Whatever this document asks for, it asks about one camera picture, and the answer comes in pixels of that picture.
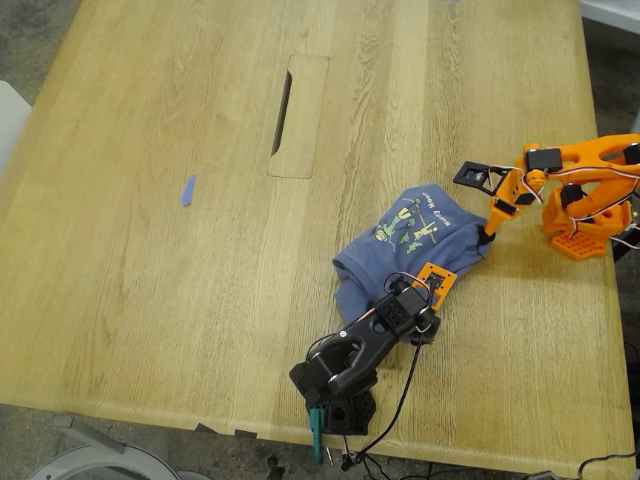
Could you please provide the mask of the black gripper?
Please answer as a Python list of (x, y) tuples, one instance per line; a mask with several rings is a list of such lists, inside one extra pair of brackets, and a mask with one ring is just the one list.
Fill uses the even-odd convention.
[(424, 307), (414, 320), (414, 328), (401, 340), (413, 346), (431, 344), (439, 331), (441, 319), (431, 307)]

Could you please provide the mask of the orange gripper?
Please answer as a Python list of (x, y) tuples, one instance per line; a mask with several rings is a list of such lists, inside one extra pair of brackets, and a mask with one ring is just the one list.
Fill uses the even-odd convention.
[(505, 218), (502, 215), (518, 215), (524, 207), (534, 202), (542, 203), (538, 190), (526, 182), (526, 173), (519, 167), (490, 167), (489, 182), (493, 187), (490, 200), (491, 214), (479, 228), (478, 246), (489, 245)]

